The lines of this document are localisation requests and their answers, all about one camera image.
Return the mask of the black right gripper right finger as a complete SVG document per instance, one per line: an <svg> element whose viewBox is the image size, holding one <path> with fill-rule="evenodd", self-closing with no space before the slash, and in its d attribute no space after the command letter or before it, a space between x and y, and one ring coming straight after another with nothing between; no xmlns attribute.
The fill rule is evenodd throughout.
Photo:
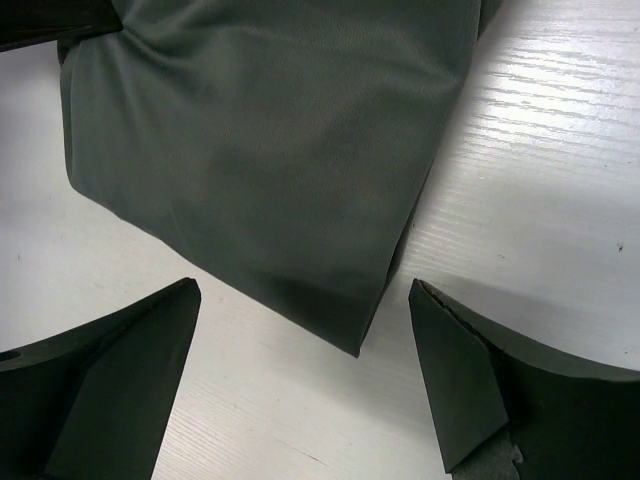
<svg viewBox="0 0 640 480"><path fill-rule="evenodd" d="M452 478L638 477L637 371L551 348L422 280L409 304Z"/></svg>

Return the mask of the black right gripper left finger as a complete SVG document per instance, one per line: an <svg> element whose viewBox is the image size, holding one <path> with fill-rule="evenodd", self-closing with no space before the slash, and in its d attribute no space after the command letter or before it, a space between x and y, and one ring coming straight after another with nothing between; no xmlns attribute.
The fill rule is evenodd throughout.
<svg viewBox="0 0 640 480"><path fill-rule="evenodd" d="M200 305L184 278L3 352L2 478L151 478Z"/></svg>

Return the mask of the dark grey t shirt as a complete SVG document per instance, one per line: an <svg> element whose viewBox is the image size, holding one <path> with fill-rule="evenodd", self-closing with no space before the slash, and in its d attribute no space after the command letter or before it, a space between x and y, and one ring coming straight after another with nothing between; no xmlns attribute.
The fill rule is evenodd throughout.
<svg viewBox="0 0 640 480"><path fill-rule="evenodd" d="M58 46L71 186L358 355L496 1L118 1Z"/></svg>

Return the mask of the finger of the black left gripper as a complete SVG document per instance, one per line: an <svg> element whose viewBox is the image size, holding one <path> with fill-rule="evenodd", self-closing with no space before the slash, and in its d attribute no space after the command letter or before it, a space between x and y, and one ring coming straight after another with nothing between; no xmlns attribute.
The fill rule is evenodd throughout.
<svg viewBox="0 0 640 480"><path fill-rule="evenodd" d="M1 0L0 14L2 50L122 29L107 0Z"/></svg>

